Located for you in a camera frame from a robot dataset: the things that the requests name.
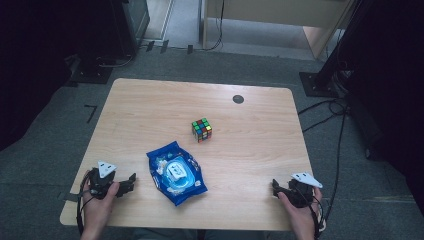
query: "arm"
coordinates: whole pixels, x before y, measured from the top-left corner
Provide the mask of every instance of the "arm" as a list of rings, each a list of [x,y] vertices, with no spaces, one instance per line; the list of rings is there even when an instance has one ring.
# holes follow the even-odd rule
[[[84,191],[89,190],[88,181],[84,185]],[[105,198],[102,200],[93,198],[89,192],[83,195],[84,206],[84,232],[81,240],[97,240],[105,228],[113,209],[113,201],[119,190],[119,183],[114,182]]]
[[[319,188],[314,187],[315,197],[318,201],[321,201],[322,194]],[[287,196],[279,192],[278,198],[283,203],[284,207],[289,214],[289,219],[293,232],[296,235],[298,240],[313,240],[314,239],[314,230],[315,225],[312,218],[312,213],[309,207],[296,208],[294,207]],[[312,209],[315,211],[315,214],[318,216],[318,203],[312,203]]]

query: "gray carpet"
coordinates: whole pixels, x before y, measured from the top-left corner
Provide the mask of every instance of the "gray carpet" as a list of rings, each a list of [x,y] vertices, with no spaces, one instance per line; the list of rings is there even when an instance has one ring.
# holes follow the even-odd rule
[[[158,79],[285,87],[298,110],[323,99],[307,98],[298,73],[318,72],[322,63],[275,57],[141,49],[134,61],[112,72],[106,85],[62,87],[39,114],[26,135],[0,152],[0,239],[78,239],[76,227],[59,222],[64,203],[94,131],[111,84],[116,78]],[[93,119],[87,123],[92,108]],[[300,116],[302,128],[331,113],[326,105]],[[305,133],[314,175],[324,185],[327,206],[335,174],[341,117]],[[133,229],[106,229],[103,239],[130,239]],[[321,239],[423,239],[424,218],[404,178],[386,162],[369,161],[353,119],[345,120],[340,179],[327,229]],[[272,239],[294,239],[274,232]]]

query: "blue plastic bag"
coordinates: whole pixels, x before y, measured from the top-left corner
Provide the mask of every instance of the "blue plastic bag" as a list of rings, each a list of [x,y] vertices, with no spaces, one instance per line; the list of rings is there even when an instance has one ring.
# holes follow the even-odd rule
[[[203,182],[199,164],[191,154],[180,148],[176,141],[146,155],[156,187],[175,206],[208,190]]]

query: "human hand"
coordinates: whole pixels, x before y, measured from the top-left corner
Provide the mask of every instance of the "human hand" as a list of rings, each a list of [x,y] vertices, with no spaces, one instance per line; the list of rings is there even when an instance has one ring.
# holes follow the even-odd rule
[[[105,228],[110,214],[113,209],[113,201],[115,195],[119,190],[119,182],[114,182],[108,189],[107,195],[99,200],[93,198],[90,194],[90,187],[88,186],[89,180],[84,184],[84,231],[81,235],[81,239],[94,240],[99,239],[103,229]]]
[[[315,198],[319,202],[322,199],[322,193],[319,188],[314,187]],[[312,212],[309,207],[296,208],[291,204],[286,194],[283,192],[278,193],[278,198],[283,203],[284,207],[289,214],[290,224],[293,232],[298,240],[313,240],[315,235],[315,223],[312,218]],[[316,216],[319,216],[318,201],[311,204]]]

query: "rubik's cube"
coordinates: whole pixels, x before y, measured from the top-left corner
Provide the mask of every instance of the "rubik's cube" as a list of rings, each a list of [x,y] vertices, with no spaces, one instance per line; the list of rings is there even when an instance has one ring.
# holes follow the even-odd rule
[[[203,142],[212,137],[212,127],[206,118],[191,123],[192,132],[197,142]]]

